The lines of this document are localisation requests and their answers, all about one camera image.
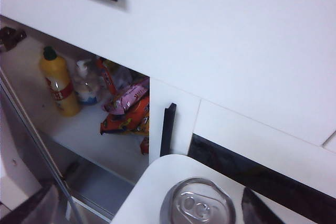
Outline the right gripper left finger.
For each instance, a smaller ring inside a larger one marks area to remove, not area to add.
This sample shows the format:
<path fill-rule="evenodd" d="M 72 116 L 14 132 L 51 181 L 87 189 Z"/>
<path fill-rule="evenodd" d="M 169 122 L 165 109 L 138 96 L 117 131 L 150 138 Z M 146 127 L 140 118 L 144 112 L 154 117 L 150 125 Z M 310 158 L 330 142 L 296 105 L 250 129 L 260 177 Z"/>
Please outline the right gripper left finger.
<path fill-rule="evenodd" d="M 43 182 L 38 190 L 27 196 L 17 186 L 1 186 L 1 223 L 77 223 L 73 217 L 69 190 L 56 182 Z"/>

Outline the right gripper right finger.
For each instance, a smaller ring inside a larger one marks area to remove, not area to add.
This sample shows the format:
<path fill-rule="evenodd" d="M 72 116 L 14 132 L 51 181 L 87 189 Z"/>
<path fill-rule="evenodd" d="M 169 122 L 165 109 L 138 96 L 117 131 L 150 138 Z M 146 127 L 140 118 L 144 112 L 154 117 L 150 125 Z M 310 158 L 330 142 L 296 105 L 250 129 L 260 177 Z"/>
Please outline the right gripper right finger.
<path fill-rule="evenodd" d="M 249 188 L 245 187 L 241 200 L 244 223 L 284 224 L 284 222 Z"/>

